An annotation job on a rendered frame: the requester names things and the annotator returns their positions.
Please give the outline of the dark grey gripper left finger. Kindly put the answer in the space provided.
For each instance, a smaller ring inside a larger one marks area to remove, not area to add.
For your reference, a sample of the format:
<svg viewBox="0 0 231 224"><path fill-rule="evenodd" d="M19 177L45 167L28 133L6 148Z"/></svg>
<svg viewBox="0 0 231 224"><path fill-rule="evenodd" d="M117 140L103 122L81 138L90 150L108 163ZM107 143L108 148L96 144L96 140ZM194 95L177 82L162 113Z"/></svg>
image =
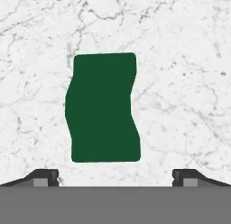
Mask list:
<svg viewBox="0 0 231 224"><path fill-rule="evenodd" d="M58 187L58 169L35 169L24 178L2 184L2 187Z"/></svg>

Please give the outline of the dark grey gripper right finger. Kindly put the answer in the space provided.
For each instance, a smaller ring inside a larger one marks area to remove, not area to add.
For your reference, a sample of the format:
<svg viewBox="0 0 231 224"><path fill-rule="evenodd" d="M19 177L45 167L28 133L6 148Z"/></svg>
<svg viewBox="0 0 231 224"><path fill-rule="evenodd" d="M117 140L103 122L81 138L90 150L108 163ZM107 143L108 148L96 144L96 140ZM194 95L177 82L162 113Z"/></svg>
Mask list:
<svg viewBox="0 0 231 224"><path fill-rule="evenodd" d="M172 178L173 187L231 187L231 184L210 179L196 169L173 169Z"/></svg>

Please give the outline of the dark green sponge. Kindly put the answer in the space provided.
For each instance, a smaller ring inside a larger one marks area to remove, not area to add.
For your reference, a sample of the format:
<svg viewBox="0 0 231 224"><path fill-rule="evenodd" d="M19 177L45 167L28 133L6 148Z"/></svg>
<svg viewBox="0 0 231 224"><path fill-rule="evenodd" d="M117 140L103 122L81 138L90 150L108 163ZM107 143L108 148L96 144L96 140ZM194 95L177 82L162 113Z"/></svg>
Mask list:
<svg viewBox="0 0 231 224"><path fill-rule="evenodd" d="M65 98L75 163L137 162L140 136L131 112L133 53L80 54Z"/></svg>

